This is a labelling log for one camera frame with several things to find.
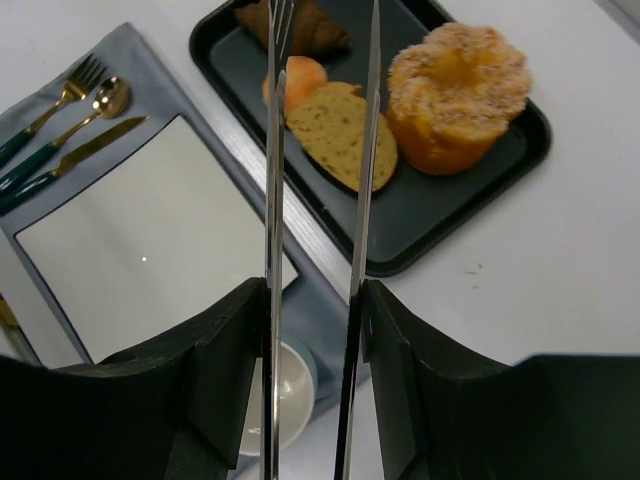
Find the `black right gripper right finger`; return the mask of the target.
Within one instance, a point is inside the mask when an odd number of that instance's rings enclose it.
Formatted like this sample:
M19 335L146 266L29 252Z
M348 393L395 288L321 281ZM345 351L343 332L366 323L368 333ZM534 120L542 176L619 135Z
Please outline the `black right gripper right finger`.
M635 479L639 360L535 355L509 366L364 287L365 357L387 479Z

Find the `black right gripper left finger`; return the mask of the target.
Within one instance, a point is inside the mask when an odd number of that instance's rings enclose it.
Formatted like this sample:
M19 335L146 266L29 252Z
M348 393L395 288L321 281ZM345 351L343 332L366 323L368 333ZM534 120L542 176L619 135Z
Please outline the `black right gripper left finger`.
M266 283L98 364L1 361L5 479L223 479L235 469Z

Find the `small round orange bun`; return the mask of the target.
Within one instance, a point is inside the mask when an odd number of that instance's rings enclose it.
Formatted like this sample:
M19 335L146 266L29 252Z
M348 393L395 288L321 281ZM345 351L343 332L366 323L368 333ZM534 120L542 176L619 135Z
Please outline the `small round orange bun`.
M309 96L328 82L325 68L307 56L290 56L287 62L285 111L303 104Z

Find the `metal tongs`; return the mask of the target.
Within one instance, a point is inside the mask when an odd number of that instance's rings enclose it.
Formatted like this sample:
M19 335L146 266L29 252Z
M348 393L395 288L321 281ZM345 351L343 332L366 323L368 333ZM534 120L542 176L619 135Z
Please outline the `metal tongs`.
M268 3L268 102L266 145L266 280L270 291L270 320L266 327L262 361L262 417L260 475L263 479L279 477L280 430L280 346L282 307L283 252L283 172L284 114L287 62L291 44L291 23L295 3ZM364 318L363 285L365 280L373 173L380 113L380 9L372 4L370 45L366 90L366 115L363 129L360 186L352 272L346 349L342 373L339 424L334 477L350 477L352 429L356 377Z

